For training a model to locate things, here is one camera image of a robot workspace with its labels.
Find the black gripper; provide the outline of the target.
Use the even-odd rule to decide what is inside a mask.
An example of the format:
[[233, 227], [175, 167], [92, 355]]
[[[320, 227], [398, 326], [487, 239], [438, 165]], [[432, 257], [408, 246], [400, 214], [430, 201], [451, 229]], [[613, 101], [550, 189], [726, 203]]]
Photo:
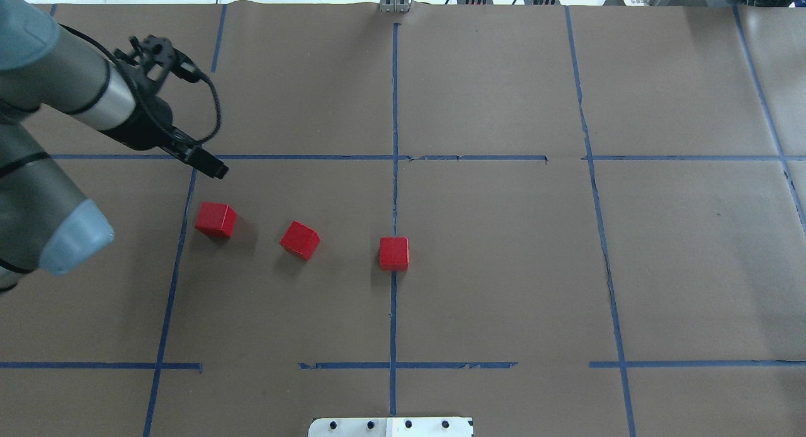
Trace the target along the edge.
[[167, 73], [151, 79], [141, 66], [111, 65], [101, 98], [103, 115], [112, 121], [101, 133], [137, 151], [159, 148], [210, 178], [224, 179], [229, 167], [173, 125], [173, 111], [159, 96]]

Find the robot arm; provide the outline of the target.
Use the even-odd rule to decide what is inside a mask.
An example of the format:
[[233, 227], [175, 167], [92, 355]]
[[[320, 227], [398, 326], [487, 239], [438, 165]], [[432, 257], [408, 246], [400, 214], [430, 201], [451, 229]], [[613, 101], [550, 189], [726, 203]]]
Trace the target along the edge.
[[[159, 149], [221, 179], [224, 161], [205, 149], [222, 124], [210, 76], [168, 38], [130, 38], [111, 50], [25, 0], [1, 0], [2, 293], [35, 271], [61, 276], [110, 245], [108, 218], [28, 128], [43, 108], [57, 111], [134, 151]], [[196, 139], [174, 125], [159, 93], [169, 76], [204, 83], [215, 119]]]

